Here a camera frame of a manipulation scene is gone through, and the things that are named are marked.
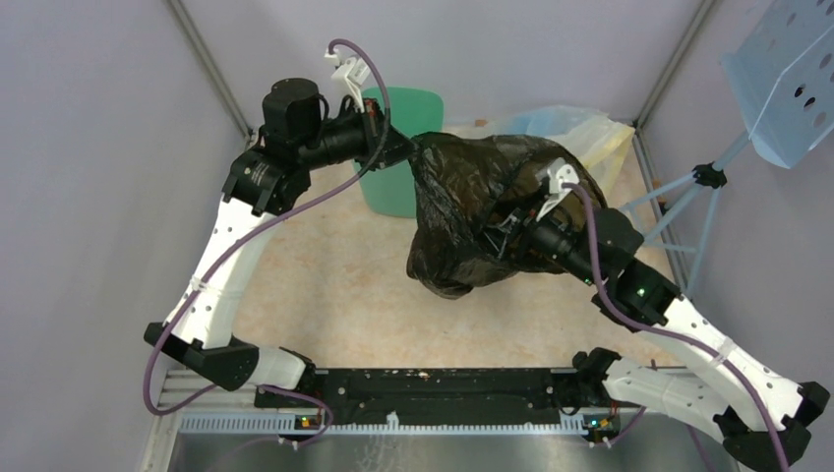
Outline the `black trash bag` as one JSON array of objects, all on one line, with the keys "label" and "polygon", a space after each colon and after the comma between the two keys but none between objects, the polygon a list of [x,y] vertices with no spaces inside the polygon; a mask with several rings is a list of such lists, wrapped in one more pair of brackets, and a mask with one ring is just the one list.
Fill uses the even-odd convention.
[{"label": "black trash bag", "polygon": [[430,132],[413,137],[408,158],[414,178],[417,229],[405,265],[409,278],[445,299],[520,272],[558,275],[563,269],[535,251],[518,256],[517,238],[499,230],[517,208],[541,206],[546,186],[537,175],[556,159],[574,167],[596,207],[603,190],[575,155],[541,137],[493,135],[465,139]]}]

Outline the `translucent white trash bag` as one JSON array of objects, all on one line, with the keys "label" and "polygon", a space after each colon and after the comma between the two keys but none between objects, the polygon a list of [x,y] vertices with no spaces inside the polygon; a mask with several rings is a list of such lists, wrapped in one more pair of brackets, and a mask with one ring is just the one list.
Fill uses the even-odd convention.
[{"label": "translucent white trash bag", "polygon": [[617,202],[616,183],[634,136],[631,126],[605,112],[567,105],[446,125],[444,130],[467,139],[523,134],[554,141],[578,158],[610,205]]}]

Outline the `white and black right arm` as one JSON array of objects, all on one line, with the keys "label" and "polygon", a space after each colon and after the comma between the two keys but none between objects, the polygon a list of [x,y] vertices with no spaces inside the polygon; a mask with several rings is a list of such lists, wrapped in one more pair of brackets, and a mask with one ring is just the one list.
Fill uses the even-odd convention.
[{"label": "white and black right arm", "polygon": [[692,374],[690,380],[665,375],[597,348],[574,360],[584,402],[611,398],[665,414],[754,471],[786,471],[804,455],[829,391],[780,376],[703,317],[675,283],[636,257],[643,238],[621,212],[595,209],[578,228],[562,211],[516,210],[482,235],[501,260],[560,266],[595,285],[593,301],[604,315],[673,354]]}]

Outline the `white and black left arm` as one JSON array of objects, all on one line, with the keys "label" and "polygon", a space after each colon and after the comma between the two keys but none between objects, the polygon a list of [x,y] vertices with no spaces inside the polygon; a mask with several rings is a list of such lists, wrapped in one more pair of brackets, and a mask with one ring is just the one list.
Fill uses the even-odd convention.
[{"label": "white and black left arm", "polygon": [[356,173],[363,176],[396,165],[411,149],[392,125],[386,85],[368,95],[358,80],[340,83],[337,104],[309,79],[283,79],[270,87],[253,144],[229,168],[195,273],[176,308],[145,330],[153,357],[176,360],[212,388],[277,387],[292,406],[312,400],[316,382],[309,359],[245,342],[234,335],[233,325],[267,233],[304,210],[299,198],[315,170],[356,161]]}]

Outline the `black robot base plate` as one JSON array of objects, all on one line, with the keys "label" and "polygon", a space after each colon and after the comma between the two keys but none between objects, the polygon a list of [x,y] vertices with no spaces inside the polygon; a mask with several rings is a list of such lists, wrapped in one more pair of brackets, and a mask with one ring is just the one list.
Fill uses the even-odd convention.
[{"label": "black robot base plate", "polygon": [[330,407],[338,426],[380,425],[391,413],[406,426],[548,425],[593,408],[614,413],[623,403],[572,369],[328,369],[302,381],[303,397],[260,390],[262,409]]}]

